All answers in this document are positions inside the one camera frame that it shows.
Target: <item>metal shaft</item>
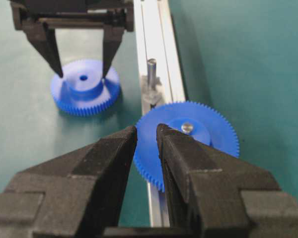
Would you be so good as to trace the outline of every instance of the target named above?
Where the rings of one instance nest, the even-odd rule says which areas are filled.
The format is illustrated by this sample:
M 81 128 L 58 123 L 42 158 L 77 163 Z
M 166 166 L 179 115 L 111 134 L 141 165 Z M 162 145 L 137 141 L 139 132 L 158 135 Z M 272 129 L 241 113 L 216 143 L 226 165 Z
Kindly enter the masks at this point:
M 155 90 L 156 84 L 156 71 L 157 71 L 157 62 L 155 59 L 149 59 L 147 61 L 148 67 L 148 87 L 152 90 Z

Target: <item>gear teeth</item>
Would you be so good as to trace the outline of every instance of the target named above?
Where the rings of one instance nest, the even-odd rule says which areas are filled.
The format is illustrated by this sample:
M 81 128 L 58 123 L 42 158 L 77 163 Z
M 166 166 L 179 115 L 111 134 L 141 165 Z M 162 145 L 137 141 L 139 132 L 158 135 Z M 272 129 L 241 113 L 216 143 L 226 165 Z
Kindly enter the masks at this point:
M 82 62 L 89 62 L 89 61 L 99 63 L 99 61 L 97 61 L 97 60 L 80 59 L 80 60 L 74 61 L 70 64 L 75 64 L 75 63 L 79 64 L 79 63 L 82 63 Z M 103 112 L 104 110 L 108 109 L 110 106 L 112 106 L 115 103 L 115 101 L 117 100 L 117 98 L 120 94 L 120 91 L 121 91 L 120 84 L 119 84 L 119 76 L 118 76 L 117 71 L 114 68 L 111 68 L 110 70 L 113 72 L 114 78 L 117 80 L 118 83 L 110 91 L 111 97 L 109 97 L 109 99 L 106 99 L 105 101 L 103 101 L 101 103 L 95 104 L 94 106 L 77 107 L 75 105 L 70 105 L 70 104 L 64 103 L 60 99 L 58 99 L 53 93 L 52 84 L 51 84 L 51 92 L 52 92 L 52 96 L 53 96 L 55 104 L 62 111 L 66 112 L 70 115 L 79 116 L 79 117 L 92 116 L 92 115 L 98 114 L 98 113 Z

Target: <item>metal pin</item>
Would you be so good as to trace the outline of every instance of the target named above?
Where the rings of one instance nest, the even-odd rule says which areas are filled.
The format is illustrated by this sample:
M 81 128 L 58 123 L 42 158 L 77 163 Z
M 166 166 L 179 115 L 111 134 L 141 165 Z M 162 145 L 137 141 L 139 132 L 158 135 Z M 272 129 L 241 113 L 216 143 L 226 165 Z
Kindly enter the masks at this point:
M 194 127 L 191 123 L 183 123 L 182 126 L 181 126 L 181 130 L 183 133 L 189 135 L 191 134 L 191 132 L 193 131 Z
M 157 61 L 155 59 L 149 59 L 147 61 L 147 67 L 148 67 L 148 88 L 155 90 Z

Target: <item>blue gear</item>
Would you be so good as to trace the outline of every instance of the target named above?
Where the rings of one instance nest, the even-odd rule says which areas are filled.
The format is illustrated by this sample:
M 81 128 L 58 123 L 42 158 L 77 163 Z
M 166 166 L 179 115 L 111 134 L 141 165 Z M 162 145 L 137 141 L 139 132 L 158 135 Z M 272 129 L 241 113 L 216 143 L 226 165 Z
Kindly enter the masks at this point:
M 91 116 L 110 107 L 119 96 L 120 83 L 113 67 L 102 79 L 103 63 L 82 59 L 63 67 L 64 77 L 54 75 L 51 93 L 56 105 L 76 116 Z
M 194 102 L 166 104 L 152 109 L 136 124 L 138 142 L 134 162 L 139 173 L 164 191 L 156 128 L 164 123 L 181 131 L 184 123 L 193 125 L 194 139 L 238 157 L 239 143 L 230 123 L 216 110 Z

